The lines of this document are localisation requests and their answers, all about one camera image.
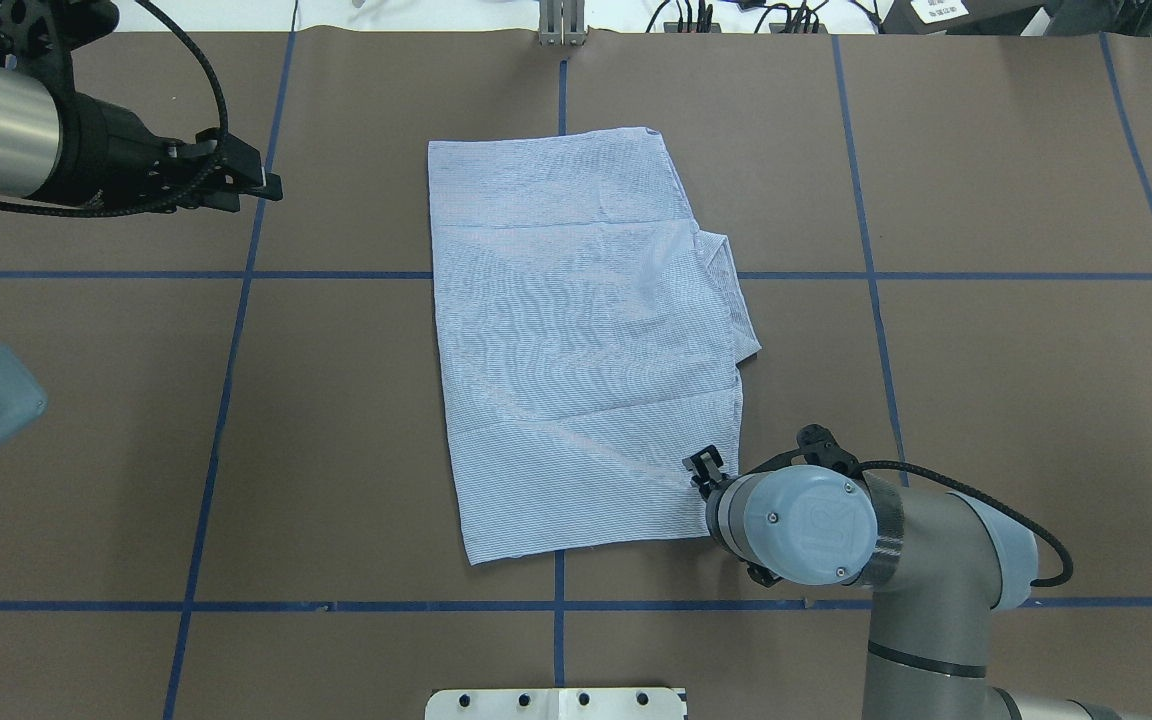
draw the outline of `fabric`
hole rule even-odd
[[[704,536],[758,340],[659,132],[431,142],[434,304],[468,560]]]

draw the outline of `robotic arm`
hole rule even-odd
[[[717,448],[685,461],[705,498],[708,532],[750,578],[859,584],[869,620],[864,720],[1146,720],[1084,702],[1052,702],[986,684],[990,614],[1020,607],[1030,585],[1073,574],[1060,541],[1017,511],[940,473],[859,462],[819,425],[799,449],[751,473],[723,475]],[[793,465],[795,457],[806,464]],[[905,469],[955,488],[893,486],[870,469]],[[1064,562],[1036,579],[1036,532]]]
[[[0,0],[0,195],[37,202],[0,200],[0,210],[120,218],[177,209],[233,213],[242,195],[283,198],[282,181],[265,172],[260,152],[229,134],[220,81],[202,50],[150,0],[136,1],[198,60],[215,96],[218,127],[194,142],[156,136],[130,109],[74,88],[70,53],[114,31],[113,1]],[[0,442],[46,404],[26,366],[0,343]]]

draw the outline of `white label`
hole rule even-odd
[[[927,24],[968,14],[963,0],[910,0],[910,5],[918,13],[918,18]]]

